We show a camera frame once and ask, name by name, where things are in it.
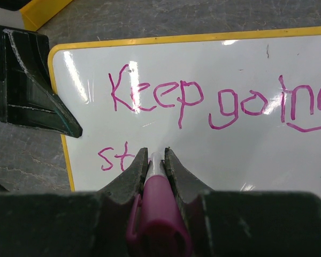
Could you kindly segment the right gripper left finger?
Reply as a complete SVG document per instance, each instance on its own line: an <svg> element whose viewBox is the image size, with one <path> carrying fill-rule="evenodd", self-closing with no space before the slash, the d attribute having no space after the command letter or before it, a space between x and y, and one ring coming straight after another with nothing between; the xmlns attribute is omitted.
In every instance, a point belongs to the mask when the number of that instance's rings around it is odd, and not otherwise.
<svg viewBox="0 0 321 257"><path fill-rule="evenodd" d="M148 151L93 192L0 192L0 256L128 256L125 233Z"/></svg>

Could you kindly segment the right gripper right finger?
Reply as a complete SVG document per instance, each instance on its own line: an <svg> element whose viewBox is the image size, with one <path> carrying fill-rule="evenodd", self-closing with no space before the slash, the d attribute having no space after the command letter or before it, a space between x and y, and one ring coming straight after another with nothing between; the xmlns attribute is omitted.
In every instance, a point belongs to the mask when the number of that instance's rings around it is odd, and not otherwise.
<svg viewBox="0 0 321 257"><path fill-rule="evenodd" d="M215 191L170 148L165 169L196 256L321 256L321 198L300 191Z"/></svg>

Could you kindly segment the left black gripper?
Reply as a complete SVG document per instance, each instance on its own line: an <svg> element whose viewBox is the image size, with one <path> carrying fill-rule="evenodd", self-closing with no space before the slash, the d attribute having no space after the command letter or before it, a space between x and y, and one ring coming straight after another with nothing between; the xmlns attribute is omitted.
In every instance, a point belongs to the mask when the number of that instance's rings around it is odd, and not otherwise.
<svg viewBox="0 0 321 257"><path fill-rule="evenodd" d="M0 26L0 121L79 138L82 127L51 86L47 36Z"/></svg>

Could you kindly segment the pink capped whiteboard marker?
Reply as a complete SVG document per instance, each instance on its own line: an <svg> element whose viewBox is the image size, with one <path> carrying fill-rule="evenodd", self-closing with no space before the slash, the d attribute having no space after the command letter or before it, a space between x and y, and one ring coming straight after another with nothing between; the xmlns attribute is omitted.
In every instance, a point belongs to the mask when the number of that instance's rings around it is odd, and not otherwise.
<svg viewBox="0 0 321 257"><path fill-rule="evenodd" d="M143 192L135 197L126 242L130 256L192 255L192 240L159 152L152 153Z"/></svg>

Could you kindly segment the wood framed whiteboard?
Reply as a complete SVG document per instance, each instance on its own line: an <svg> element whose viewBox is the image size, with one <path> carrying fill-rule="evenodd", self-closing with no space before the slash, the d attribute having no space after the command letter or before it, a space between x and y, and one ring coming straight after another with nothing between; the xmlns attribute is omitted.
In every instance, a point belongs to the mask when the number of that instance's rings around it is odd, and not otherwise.
<svg viewBox="0 0 321 257"><path fill-rule="evenodd" d="M59 44L52 86L80 123L70 187L171 148L215 190L321 197L321 27Z"/></svg>

